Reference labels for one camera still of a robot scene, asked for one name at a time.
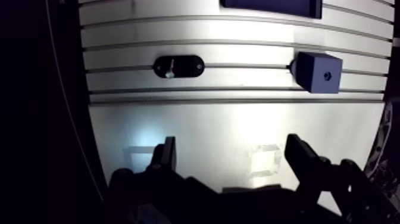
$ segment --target dark blue cube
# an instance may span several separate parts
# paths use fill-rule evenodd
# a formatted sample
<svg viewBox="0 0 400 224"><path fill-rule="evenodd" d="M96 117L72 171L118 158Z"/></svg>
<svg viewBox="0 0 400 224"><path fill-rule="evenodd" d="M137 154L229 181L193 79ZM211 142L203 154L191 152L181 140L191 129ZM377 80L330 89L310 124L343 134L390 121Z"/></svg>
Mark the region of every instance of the dark blue cube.
<svg viewBox="0 0 400 224"><path fill-rule="evenodd" d="M327 54L300 52L295 61L297 84L313 94L339 92L342 60Z"/></svg>

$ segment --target dark background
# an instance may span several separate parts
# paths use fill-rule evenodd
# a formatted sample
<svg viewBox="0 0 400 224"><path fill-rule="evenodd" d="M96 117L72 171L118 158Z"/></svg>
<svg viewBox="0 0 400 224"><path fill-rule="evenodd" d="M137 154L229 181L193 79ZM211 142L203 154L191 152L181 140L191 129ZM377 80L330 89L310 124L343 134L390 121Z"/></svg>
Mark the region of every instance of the dark background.
<svg viewBox="0 0 400 224"><path fill-rule="evenodd" d="M49 0L65 104L44 0L0 7L0 223L97 223L99 199L81 146L102 194L101 170L88 114L76 0ZM395 36L400 31L395 26ZM394 102L385 153L400 176L400 52L393 50L385 98ZM77 133L71 122L76 125Z"/></svg>

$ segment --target oval bracket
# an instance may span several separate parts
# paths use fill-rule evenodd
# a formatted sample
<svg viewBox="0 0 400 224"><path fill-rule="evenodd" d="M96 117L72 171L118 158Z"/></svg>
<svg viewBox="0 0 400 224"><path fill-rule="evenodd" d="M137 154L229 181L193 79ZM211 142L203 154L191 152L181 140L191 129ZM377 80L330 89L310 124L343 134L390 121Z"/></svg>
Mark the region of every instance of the oval bracket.
<svg viewBox="0 0 400 224"><path fill-rule="evenodd" d="M154 73L164 79L192 78L204 71L204 62L196 55L162 56L155 60Z"/></svg>

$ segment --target metal wall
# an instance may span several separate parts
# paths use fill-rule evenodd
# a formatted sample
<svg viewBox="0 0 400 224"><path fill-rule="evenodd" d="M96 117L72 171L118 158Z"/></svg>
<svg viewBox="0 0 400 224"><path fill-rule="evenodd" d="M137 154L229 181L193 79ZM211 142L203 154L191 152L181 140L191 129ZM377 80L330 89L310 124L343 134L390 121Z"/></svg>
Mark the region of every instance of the metal wall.
<svg viewBox="0 0 400 224"><path fill-rule="evenodd" d="M394 2L324 0L321 20L218 0L81 3L90 114L107 180L126 166L126 149L169 135L177 136L177 171L216 191L259 186L248 174L250 154L284 148L291 132L334 162L365 165L383 110ZM343 59L339 94L309 94L295 83L287 65L299 51ZM200 56L204 73L157 77L155 59L177 54ZM298 184L285 160L261 183Z"/></svg>

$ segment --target bolt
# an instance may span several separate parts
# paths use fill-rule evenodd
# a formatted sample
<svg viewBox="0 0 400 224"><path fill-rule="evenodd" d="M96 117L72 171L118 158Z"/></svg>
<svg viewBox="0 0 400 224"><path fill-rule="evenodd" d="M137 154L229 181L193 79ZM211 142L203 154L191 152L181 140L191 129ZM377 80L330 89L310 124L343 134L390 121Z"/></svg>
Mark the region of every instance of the bolt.
<svg viewBox="0 0 400 224"><path fill-rule="evenodd" d="M324 79L325 81L329 81L332 78L332 74L328 71L327 73L324 74Z"/></svg>
<svg viewBox="0 0 400 224"><path fill-rule="evenodd" d="M174 76L175 76L175 74L174 74L172 71L168 71L168 72L165 74L165 77L166 77L167 79L172 79Z"/></svg>

